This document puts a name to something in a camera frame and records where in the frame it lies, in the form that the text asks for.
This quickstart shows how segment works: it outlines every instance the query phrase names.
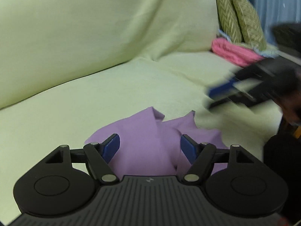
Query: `sofa backrest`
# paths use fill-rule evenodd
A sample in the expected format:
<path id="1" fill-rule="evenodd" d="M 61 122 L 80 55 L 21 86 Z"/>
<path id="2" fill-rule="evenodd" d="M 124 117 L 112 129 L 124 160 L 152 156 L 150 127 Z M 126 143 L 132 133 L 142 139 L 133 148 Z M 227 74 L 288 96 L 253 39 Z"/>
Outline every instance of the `sofa backrest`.
<path id="1" fill-rule="evenodd" d="M 215 0 L 0 0 L 0 108 L 135 57 L 208 50 L 217 28 Z"/>

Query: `purple fabric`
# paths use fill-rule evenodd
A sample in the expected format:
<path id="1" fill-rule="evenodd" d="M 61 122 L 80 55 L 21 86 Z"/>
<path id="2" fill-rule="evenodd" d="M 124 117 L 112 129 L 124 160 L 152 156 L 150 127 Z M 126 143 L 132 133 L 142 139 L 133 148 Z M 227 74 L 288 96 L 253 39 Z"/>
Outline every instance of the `purple fabric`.
<path id="1" fill-rule="evenodd" d="M 120 179 L 124 175 L 182 177 L 191 167 L 180 149 L 182 134 L 189 135 L 197 143 L 208 142 L 219 149 L 227 149 L 220 131 L 198 129 L 194 115 L 191 111 L 181 118 L 163 122 L 165 116 L 149 107 L 100 128 L 85 143 L 102 143 L 113 133 L 119 135 L 120 148 L 109 166 Z M 227 164 L 216 164 L 213 172 L 226 167 Z"/>

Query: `patterned pillow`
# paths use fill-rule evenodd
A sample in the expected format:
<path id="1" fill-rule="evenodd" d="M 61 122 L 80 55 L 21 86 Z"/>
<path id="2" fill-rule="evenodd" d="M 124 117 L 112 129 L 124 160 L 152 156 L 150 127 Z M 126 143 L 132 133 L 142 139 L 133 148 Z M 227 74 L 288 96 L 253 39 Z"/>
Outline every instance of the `patterned pillow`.
<path id="1" fill-rule="evenodd" d="M 223 31 L 230 36 L 232 42 L 242 42 L 243 37 L 232 0 L 216 0 L 216 4 Z"/>
<path id="2" fill-rule="evenodd" d="M 252 47 L 263 51 L 266 49 L 266 39 L 263 34 L 259 16 L 248 0 L 232 0 L 244 41 Z"/>

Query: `folded cloth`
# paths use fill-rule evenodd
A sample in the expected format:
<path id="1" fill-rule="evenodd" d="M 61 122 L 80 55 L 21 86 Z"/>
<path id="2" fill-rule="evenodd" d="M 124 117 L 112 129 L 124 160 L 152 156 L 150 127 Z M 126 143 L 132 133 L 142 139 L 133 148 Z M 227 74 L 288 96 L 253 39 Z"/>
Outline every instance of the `folded cloth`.
<path id="1" fill-rule="evenodd" d="M 97 130 L 85 143 L 102 143 L 113 133 L 120 137 L 120 148 L 109 162 L 120 178 L 124 175 L 182 177 L 191 164 L 180 148 L 182 134 L 198 143 L 208 142 L 219 149 L 227 149 L 219 130 L 198 129 L 195 112 L 163 122 L 164 115 L 149 107 L 131 117 L 116 121 Z M 227 167 L 216 164 L 213 173 Z"/>
<path id="2" fill-rule="evenodd" d="M 254 51 L 233 45 L 224 38 L 213 40 L 212 51 L 218 56 L 240 67 L 246 67 L 264 59 L 264 57 L 258 55 Z"/>
<path id="3" fill-rule="evenodd" d="M 264 51 L 259 51 L 259 49 L 254 48 L 254 52 L 257 53 L 258 55 L 265 57 L 265 58 L 277 58 L 278 54 L 277 49 L 266 49 Z"/>

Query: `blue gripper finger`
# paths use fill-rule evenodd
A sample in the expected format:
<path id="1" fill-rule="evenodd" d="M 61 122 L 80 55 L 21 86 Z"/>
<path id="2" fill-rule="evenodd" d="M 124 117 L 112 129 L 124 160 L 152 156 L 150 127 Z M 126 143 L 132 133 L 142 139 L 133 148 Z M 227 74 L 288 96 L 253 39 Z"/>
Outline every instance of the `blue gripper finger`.
<path id="1" fill-rule="evenodd" d="M 181 136 L 180 146 L 190 164 L 193 164 L 198 157 L 196 147 L 184 135 Z"/>
<path id="2" fill-rule="evenodd" d="M 102 158 L 106 161 L 108 164 L 113 156 L 116 154 L 118 149 L 120 148 L 120 137 L 117 134 L 113 134 L 111 137 L 111 140 L 106 143 L 103 147 L 103 152 L 102 152 Z"/>
<path id="3" fill-rule="evenodd" d="M 226 84 L 220 85 L 215 88 L 211 88 L 208 93 L 209 98 L 214 98 L 215 96 L 220 95 L 220 94 L 227 92 L 230 89 L 234 88 L 233 84 L 235 82 L 237 82 L 237 80 L 235 78 L 232 78 Z"/>

